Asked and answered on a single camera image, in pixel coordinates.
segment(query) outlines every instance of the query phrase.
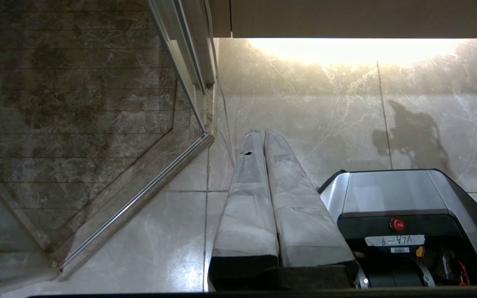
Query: shower enclosure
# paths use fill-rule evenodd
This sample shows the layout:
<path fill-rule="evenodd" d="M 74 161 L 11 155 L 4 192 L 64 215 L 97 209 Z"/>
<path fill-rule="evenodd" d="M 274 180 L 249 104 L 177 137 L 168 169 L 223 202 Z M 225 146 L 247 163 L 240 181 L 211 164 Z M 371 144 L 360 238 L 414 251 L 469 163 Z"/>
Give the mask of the shower enclosure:
<path fill-rule="evenodd" d="M 202 2 L 0 1 L 1 287 L 68 277 L 212 142 L 208 38 Z"/>

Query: red wire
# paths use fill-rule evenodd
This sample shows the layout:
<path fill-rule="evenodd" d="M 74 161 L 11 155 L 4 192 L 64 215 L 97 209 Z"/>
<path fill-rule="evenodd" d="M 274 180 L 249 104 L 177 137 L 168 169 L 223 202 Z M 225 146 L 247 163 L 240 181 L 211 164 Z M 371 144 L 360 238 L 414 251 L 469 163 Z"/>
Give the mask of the red wire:
<path fill-rule="evenodd" d="M 467 269 L 465 268 L 465 265 L 460 261 L 458 261 L 458 263 L 460 264 L 461 269 L 463 270 L 463 273 L 465 274 L 465 277 L 467 279 L 467 285 L 470 286 L 470 279 L 469 279 L 469 275 L 467 274 Z"/>

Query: white cable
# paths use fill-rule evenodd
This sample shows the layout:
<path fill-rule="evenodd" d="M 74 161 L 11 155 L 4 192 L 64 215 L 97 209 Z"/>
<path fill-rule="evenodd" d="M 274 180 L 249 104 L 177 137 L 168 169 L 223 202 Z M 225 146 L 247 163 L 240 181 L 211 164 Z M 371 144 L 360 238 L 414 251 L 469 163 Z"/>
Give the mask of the white cable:
<path fill-rule="evenodd" d="M 209 0 L 204 0 L 206 13 L 207 13 L 207 24 L 209 26 L 209 38 L 211 40 L 211 47 L 212 47 L 212 59 L 214 61 L 214 71 L 216 72 L 216 84 L 218 85 L 218 90 L 220 90 L 220 94 L 222 95 L 222 101 L 224 103 L 224 115 L 226 116 L 226 125 L 227 125 L 227 135 L 229 136 L 229 144 L 231 145 L 231 162 L 233 163 L 233 167 L 235 167 L 235 146 L 233 145 L 233 137 L 231 136 L 231 130 L 229 128 L 229 117 L 227 117 L 227 104 L 226 104 L 226 97 L 224 95 L 224 89 L 222 88 L 222 84 L 220 83 L 220 74 L 218 73 L 218 63 L 216 61 L 216 49 L 214 48 L 214 40 L 212 39 L 212 18 L 211 18 L 211 9 L 209 6 Z"/>

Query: label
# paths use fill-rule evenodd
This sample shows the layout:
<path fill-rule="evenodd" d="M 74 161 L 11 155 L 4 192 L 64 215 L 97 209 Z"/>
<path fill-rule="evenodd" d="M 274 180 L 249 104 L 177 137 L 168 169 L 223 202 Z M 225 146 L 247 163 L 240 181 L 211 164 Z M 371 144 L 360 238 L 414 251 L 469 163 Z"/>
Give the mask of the label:
<path fill-rule="evenodd" d="M 391 252 L 392 253 L 406 253 L 406 252 L 410 252 L 410 248 L 409 247 L 392 247 Z"/>
<path fill-rule="evenodd" d="M 424 235 L 366 237 L 367 246 L 424 245 Z"/>

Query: emergency stop button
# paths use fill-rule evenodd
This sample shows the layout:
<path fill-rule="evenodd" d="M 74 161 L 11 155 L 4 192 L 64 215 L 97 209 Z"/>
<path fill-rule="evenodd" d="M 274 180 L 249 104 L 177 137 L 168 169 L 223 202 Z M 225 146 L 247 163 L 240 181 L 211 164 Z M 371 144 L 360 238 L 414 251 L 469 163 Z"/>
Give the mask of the emergency stop button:
<path fill-rule="evenodd" d="M 406 224 L 402 219 L 392 219 L 390 221 L 390 228 L 395 232 L 403 232 L 406 228 Z"/>

